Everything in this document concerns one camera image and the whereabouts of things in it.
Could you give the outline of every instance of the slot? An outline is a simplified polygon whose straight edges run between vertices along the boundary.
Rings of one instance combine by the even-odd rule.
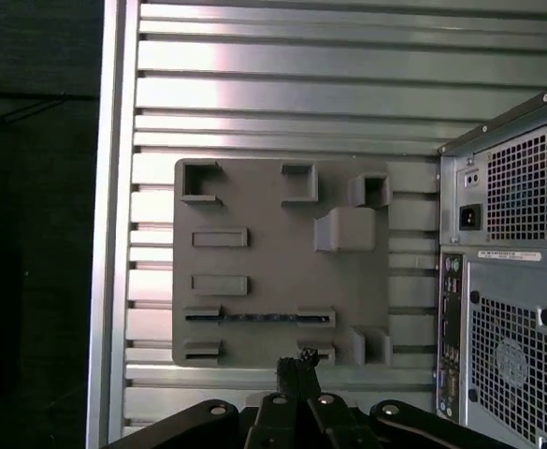
[[[186,354],[186,360],[217,360],[219,356],[213,354]]]
[[[331,308],[300,308],[298,327],[335,327],[336,312]]]
[[[183,359],[199,366],[219,365],[221,341],[187,341],[183,345]]]
[[[223,173],[217,162],[210,160],[180,161],[181,201],[193,205],[222,205],[221,199],[206,192],[205,183]]]
[[[282,206],[316,204],[319,202],[319,174],[313,164],[282,163],[288,194],[281,200]]]
[[[350,202],[356,208],[381,209],[392,201],[389,175],[383,172],[363,173],[350,180]]]

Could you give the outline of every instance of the screw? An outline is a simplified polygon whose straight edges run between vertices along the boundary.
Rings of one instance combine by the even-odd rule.
[[[392,404],[383,406],[381,411],[389,416],[400,413],[400,409],[398,409],[395,405],[392,405]]]
[[[333,401],[334,401],[333,396],[330,396],[330,395],[322,395],[319,397],[319,402],[325,405],[331,404],[333,403]]]
[[[470,388],[468,390],[468,400],[470,402],[478,402],[479,401],[479,393],[477,393],[477,390],[474,388]]]
[[[225,412],[227,412],[227,410],[225,409],[223,405],[216,405],[215,407],[210,409],[210,414],[220,415],[220,414],[225,414]]]
[[[287,404],[288,402],[288,399],[285,398],[285,396],[276,396],[273,398],[273,403],[274,404]]]

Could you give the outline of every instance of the aluminum panel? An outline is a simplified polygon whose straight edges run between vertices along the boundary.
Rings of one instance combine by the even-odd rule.
[[[173,366],[173,361],[171,357],[171,349],[157,349],[157,348],[128,348],[125,352],[125,357],[128,362],[128,368],[126,370],[126,377],[128,379],[143,379],[143,378],[153,378],[155,374],[153,371],[162,367],[162,370],[167,372],[171,371]],[[374,372],[367,372],[365,375],[369,380],[371,375],[378,376],[376,377],[377,383],[403,383],[403,384],[428,384],[433,382],[430,380],[430,369],[435,366],[435,355],[434,354],[393,354],[392,355],[392,366],[395,368],[406,368],[406,371],[396,371],[394,369],[386,372],[386,375],[390,379],[381,377],[381,370],[374,369]],[[212,382],[214,377],[215,380],[222,380],[223,382],[233,381],[237,378],[238,374],[235,370],[223,370],[217,371],[217,376],[212,376],[209,372],[209,369],[202,369],[197,371],[196,369],[183,369],[178,367],[178,372],[189,371],[189,381],[187,384],[191,384],[196,379],[197,373],[205,372],[207,377],[207,382]]]
[[[140,405],[134,404],[141,402],[148,414],[153,407],[152,416],[157,416],[168,413],[161,407],[165,402],[190,405],[183,405],[183,400],[201,394],[196,386],[219,382],[213,373],[202,371],[206,376],[202,384],[183,386],[180,377],[170,377],[174,370],[157,352],[169,352],[171,335],[166,328],[169,318],[164,319],[170,311],[158,310],[170,307],[171,295],[172,265],[161,255],[173,241],[168,179],[172,159],[168,158],[226,153],[267,158],[364,153],[389,157],[391,169],[396,167],[392,175],[399,192],[390,212],[390,248],[393,261],[402,267],[393,268],[392,312],[424,313],[435,307],[432,278],[424,275],[432,272],[438,232],[436,161],[428,156],[435,155],[442,141],[547,85],[547,3],[296,0],[283,7],[279,2],[261,7],[266,1],[260,7],[218,3],[211,7],[107,1],[106,17],[117,21],[106,20],[105,40],[115,45],[104,46],[102,108],[108,114],[101,112],[89,403],[102,404],[103,417],[110,412],[111,440],[124,429],[125,372],[133,374],[129,380],[134,385],[146,386],[142,393],[136,393],[134,386],[127,389],[127,430],[147,424]],[[125,68],[124,25],[128,28]],[[138,33],[143,33],[139,65]],[[157,61],[154,54],[165,47],[191,51],[193,57],[174,60],[166,51]],[[124,70],[126,82],[120,89]],[[130,167],[132,153],[136,155]],[[138,165],[137,160],[148,154],[154,157]],[[130,258],[136,259],[131,271]],[[132,309],[126,310],[126,304]],[[400,315],[392,320],[398,345],[393,372],[398,376],[410,371],[403,380],[405,385],[411,383],[412,391],[400,394],[406,401],[423,398],[425,402],[427,383],[417,380],[413,371],[431,376],[433,356],[421,345],[435,344],[433,316]],[[428,339],[415,339],[417,332]],[[124,333],[138,340],[126,340]],[[134,346],[130,351],[147,351],[146,360],[130,358],[125,367],[126,345]],[[159,364],[166,368],[156,370]],[[370,392],[387,386],[382,378],[365,374],[358,377],[352,371],[348,376],[360,383],[354,394],[356,388]],[[161,377],[151,380],[151,376]],[[248,381],[256,385],[259,375],[253,373]],[[172,387],[175,382],[181,383],[181,390]],[[209,390],[211,395],[238,391],[238,384],[225,382],[221,379],[217,390]],[[155,402],[153,397],[164,399]],[[399,398],[395,393],[391,397]],[[106,434],[105,423],[95,421],[98,414],[89,410],[87,447],[95,449],[98,429]]]
[[[346,8],[346,2],[340,2]],[[458,16],[443,10],[400,11],[396,7],[358,8],[348,12],[281,8],[225,8],[145,5],[140,31],[153,35],[227,36],[235,39],[300,39],[319,42],[368,42],[401,46],[437,46],[472,49],[547,49],[547,21],[544,16],[517,14],[508,2],[501,14],[470,15],[477,6],[468,4],[467,14]]]
[[[292,117],[283,116],[251,118],[238,117],[225,111],[210,115],[192,112],[144,111],[136,116],[137,131],[247,134],[267,136],[311,136],[329,138],[382,138],[385,140],[419,141],[429,146],[435,141],[457,138],[466,133],[472,123],[401,121],[387,118],[375,122],[342,117]]]
[[[504,84],[543,87],[547,58],[541,69],[532,54],[457,53],[444,51],[395,51],[342,47],[307,48],[287,45],[254,45],[202,42],[142,41],[138,69],[176,73],[218,72],[285,77],[327,78],[344,81],[427,81],[446,83]]]
[[[430,108],[438,95],[450,97],[451,101]],[[139,108],[414,116],[480,122],[527,97],[525,90],[497,88],[146,77],[137,81],[136,104]]]

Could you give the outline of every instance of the black cable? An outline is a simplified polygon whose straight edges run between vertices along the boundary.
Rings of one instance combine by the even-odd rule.
[[[0,117],[0,126],[9,126],[10,124],[14,124],[15,122],[20,122],[22,120],[28,119],[30,117],[33,117],[37,114],[40,114],[46,110],[56,108],[57,106],[61,106],[65,103],[65,100],[61,101],[40,101],[38,103],[34,103],[34,105],[27,106],[25,108],[16,109],[11,112],[8,112],[7,114],[4,114]]]
[[[0,100],[98,101],[98,95],[26,94],[16,92],[0,92]]]

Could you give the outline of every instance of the dark floor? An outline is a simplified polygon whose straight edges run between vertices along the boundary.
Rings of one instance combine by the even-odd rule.
[[[0,131],[0,238],[23,261],[21,377],[0,398],[0,448],[84,444],[97,106]]]

